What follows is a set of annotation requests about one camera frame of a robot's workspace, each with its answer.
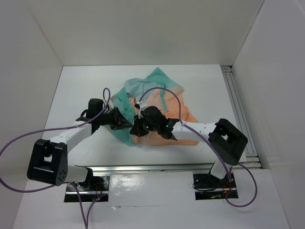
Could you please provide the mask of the teal and orange jacket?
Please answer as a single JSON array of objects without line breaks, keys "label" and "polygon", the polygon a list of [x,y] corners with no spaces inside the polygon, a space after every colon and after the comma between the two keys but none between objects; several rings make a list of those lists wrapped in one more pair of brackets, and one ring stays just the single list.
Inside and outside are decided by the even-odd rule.
[{"label": "teal and orange jacket", "polygon": [[125,81],[111,102],[132,126],[110,133],[128,146],[198,145],[196,140],[176,140],[170,133],[175,123],[197,122],[184,103],[183,92],[183,87],[160,68],[155,68],[146,78]]}]

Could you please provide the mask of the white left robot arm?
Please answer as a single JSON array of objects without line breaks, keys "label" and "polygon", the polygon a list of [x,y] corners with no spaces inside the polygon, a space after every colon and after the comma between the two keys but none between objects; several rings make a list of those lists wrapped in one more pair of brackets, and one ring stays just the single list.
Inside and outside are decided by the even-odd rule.
[{"label": "white left robot arm", "polygon": [[94,185],[93,171],[87,167],[70,166],[68,153],[82,140],[90,137],[100,126],[111,130],[132,127],[117,107],[102,99],[90,99],[88,108],[69,128],[51,139],[35,142],[27,170],[27,178],[45,184],[60,186],[63,183],[77,183],[83,190]]}]

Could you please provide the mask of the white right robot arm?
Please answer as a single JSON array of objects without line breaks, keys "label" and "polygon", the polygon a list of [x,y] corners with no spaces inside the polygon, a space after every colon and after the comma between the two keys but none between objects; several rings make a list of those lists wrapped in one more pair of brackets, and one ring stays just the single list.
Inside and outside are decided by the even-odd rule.
[{"label": "white right robot arm", "polygon": [[155,106],[149,106],[135,116],[130,131],[138,137],[150,132],[167,140],[205,142],[217,157],[208,175],[208,182],[213,187],[219,187],[225,177],[231,178],[232,167],[238,165],[248,143],[248,138],[226,119],[203,124],[181,121],[166,118]]}]

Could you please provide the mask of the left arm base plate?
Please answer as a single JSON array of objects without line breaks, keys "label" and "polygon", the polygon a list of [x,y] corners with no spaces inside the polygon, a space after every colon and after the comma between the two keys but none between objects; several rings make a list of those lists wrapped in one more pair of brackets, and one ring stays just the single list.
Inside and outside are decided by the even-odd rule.
[{"label": "left arm base plate", "polygon": [[[81,201],[89,203],[95,199],[97,202],[108,202],[110,176],[110,173],[93,173],[93,177],[88,183],[75,182]],[[79,202],[77,191],[71,184],[71,181],[65,180],[65,184],[64,203]]]}]

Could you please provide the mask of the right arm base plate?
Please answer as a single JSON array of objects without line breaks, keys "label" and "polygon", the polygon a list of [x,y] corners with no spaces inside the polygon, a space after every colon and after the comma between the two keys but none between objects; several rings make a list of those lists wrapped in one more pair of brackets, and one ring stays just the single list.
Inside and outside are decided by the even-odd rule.
[{"label": "right arm base plate", "polygon": [[195,200],[217,200],[238,198],[236,182],[234,175],[231,174],[232,181],[228,177],[217,179],[210,174],[193,174],[193,189],[195,191]]}]

